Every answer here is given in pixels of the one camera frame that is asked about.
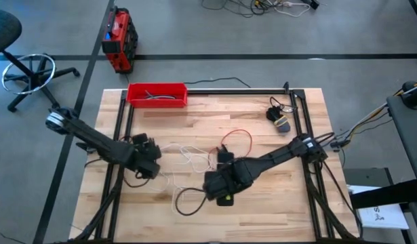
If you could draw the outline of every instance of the small black object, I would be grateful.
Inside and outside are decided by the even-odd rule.
[[[302,2],[308,4],[313,9],[317,9],[319,6],[319,2],[317,0],[302,0]]]

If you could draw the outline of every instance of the red plastic bin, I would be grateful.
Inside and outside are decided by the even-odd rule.
[[[147,99],[152,96],[173,96],[175,99]],[[127,102],[135,108],[184,108],[187,87],[183,83],[135,83],[128,85]]]

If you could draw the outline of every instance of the white cable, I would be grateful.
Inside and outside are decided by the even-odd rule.
[[[211,162],[211,160],[209,159],[209,154],[208,154],[208,152],[205,152],[204,150],[201,150],[201,149],[199,149],[199,148],[197,148],[197,147],[195,147],[195,146],[191,146],[191,145],[188,145],[188,146],[182,146],[182,145],[180,145],[180,144],[178,144],[178,143],[172,143],[172,144],[169,144],[169,145],[167,145],[167,146],[163,146],[163,147],[161,147],[160,148],[160,150],[164,150],[164,149],[167,149],[167,148],[169,148],[169,147],[171,147],[171,146],[178,146],[179,147],[179,150],[180,150],[180,153],[181,153],[181,155],[182,156],[184,156],[186,159],[187,159],[187,161],[185,162],[185,163],[174,163],[174,165],[186,165],[186,164],[191,164],[192,165],[192,169],[193,169],[193,171],[195,172],[195,173],[205,173],[206,171],[208,171],[208,170],[210,170],[210,168],[211,168],[211,166],[212,166],[212,162]],[[203,153],[204,155],[199,155],[199,154],[194,154],[194,153],[192,153],[192,152],[190,152],[190,150],[188,149],[188,148],[193,148],[193,149],[195,149],[195,150],[197,150],[197,151],[199,151],[199,152],[201,152],[201,153]],[[203,169],[203,170],[198,170],[196,167],[195,167],[195,162],[193,162],[192,161],[192,159],[193,159],[193,157],[201,157],[201,158],[203,158],[203,159],[206,159],[207,160],[207,162],[208,162],[208,167],[206,167],[205,169]],[[175,186],[175,189],[173,190],[173,192],[172,192],[172,200],[171,200],[171,210],[172,210],[172,212],[173,213],[176,213],[177,214],[177,212],[176,212],[176,210],[174,209],[174,203],[175,203],[175,195],[176,195],[176,191],[177,190],[184,190],[185,188],[187,188],[187,187],[189,187],[189,186],[181,186],[181,185],[178,185],[177,183],[176,183],[176,178],[175,178],[175,173],[174,173],[174,166],[172,166],[172,184]],[[159,191],[159,192],[163,192],[164,190],[166,190],[166,188],[169,186],[169,184],[170,184],[170,182],[171,182],[171,180],[165,175],[165,174],[163,174],[163,173],[161,173],[160,172],[160,174],[161,175],[163,175],[165,178],[167,178],[167,184],[166,184],[166,186],[165,186],[165,188],[164,189],[162,189],[162,190],[160,190],[160,189],[155,189],[155,188],[151,188],[150,187],[150,189],[152,189],[152,190],[156,190],[156,191]],[[192,194],[192,193],[186,193],[186,194],[182,194],[182,201],[184,200],[184,197],[185,197],[185,195],[187,195],[187,194]]]
[[[276,12],[278,12],[278,13],[280,13],[280,14],[286,14],[286,15],[288,15],[288,16],[291,16],[291,17],[295,17],[295,18],[298,18],[298,17],[300,17],[302,14],[304,14],[304,13],[306,13],[307,11],[309,11],[310,10],[310,8],[311,8],[311,6],[309,5],[309,4],[305,4],[305,3],[292,3],[292,2],[289,2],[289,1],[286,1],[286,2],[281,2],[281,1],[278,1],[278,0],[276,0],[274,3],[272,3],[270,0],[267,0],[272,6],[273,6],[273,9],[276,11]],[[297,14],[297,15],[293,15],[293,14],[290,14],[290,13],[287,13],[287,12],[284,12],[284,11],[281,11],[281,10],[278,10],[277,9],[277,6],[281,6],[281,7],[293,7],[293,6],[305,6],[306,7],[306,9],[305,10],[303,10],[303,11],[301,11],[299,14]]]
[[[149,187],[151,190],[156,190],[156,191],[159,191],[159,192],[163,192],[163,191],[165,191],[166,189],[167,189],[167,187],[169,186],[169,184],[170,184],[170,179],[169,179],[169,177],[167,177],[165,174],[163,174],[163,172],[159,172],[162,176],[164,176],[164,178],[166,178],[167,179],[167,183],[166,183],[166,185],[165,185],[165,187],[163,188],[163,189],[157,189],[157,188],[153,188],[153,187]]]

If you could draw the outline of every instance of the wooden table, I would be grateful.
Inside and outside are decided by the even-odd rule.
[[[321,89],[305,89],[306,99],[316,136],[332,131],[327,108]],[[121,90],[104,90],[100,112],[95,128],[112,137]],[[291,132],[280,136],[273,124],[265,118],[270,95],[204,95],[189,96],[186,108],[137,108],[134,113],[132,134],[147,133],[160,147],[170,144],[191,145],[204,151],[219,146],[221,139],[234,129],[246,129],[253,137],[249,156],[259,157],[284,146],[296,136],[294,120],[287,115]],[[280,102],[289,104],[289,96],[276,95]],[[127,104],[124,112],[121,135],[125,129]],[[232,134],[225,143],[236,156],[244,155],[250,143],[246,134]],[[197,150],[195,167],[202,170],[207,166],[206,154]],[[327,152],[326,163],[337,178],[344,194],[346,184],[339,157]],[[98,155],[89,156],[88,160]],[[161,172],[141,188],[123,185],[117,227],[116,242],[306,242],[314,241],[313,226],[307,199],[302,164],[299,158],[292,159],[263,173],[244,192],[235,195],[233,207],[219,207],[216,202],[207,202],[193,216],[184,217],[172,211],[172,196],[177,185],[200,188],[203,173],[195,173],[191,165],[179,165],[186,159],[180,154],[179,146],[163,150],[158,160]],[[106,163],[99,161],[87,166],[80,188],[79,200],[74,215],[70,236],[75,237],[91,220],[100,205]],[[339,220],[354,235],[357,227],[352,213],[343,203],[335,184],[322,171],[330,207]],[[132,184],[140,183],[131,171],[125,177]],[[163,192],[169,178],[169,185]],[[189,193],[180,202],[182,211],[190,212],[201,202],[203,195]],[[109,213],[104,222],[108,229]],[[321,210],[321,229],[325,233]]]

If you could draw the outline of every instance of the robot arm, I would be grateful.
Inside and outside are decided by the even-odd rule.
[[[161,151],[146,134],[134,136],[133,144],[117,142],[78,119],[76,114],[67,108],[52,109],[50,112],[45,122],[47,127],[61,135],[74,135],[84,141],[77,143],[83,150],[87,150],[88,147],[95,148],[106,162],[137,171],[144,179],[153,179],[159,173],[160,165],[156,160],[161,157]]]
[[[238,158],[221,167],[202,186],[208,200],[237,194],[249,188],[259,175],[294,157],[305,158],[309,163],[327,158],[324,149],[307,134],[295,137],[283,146],[259,158]]]

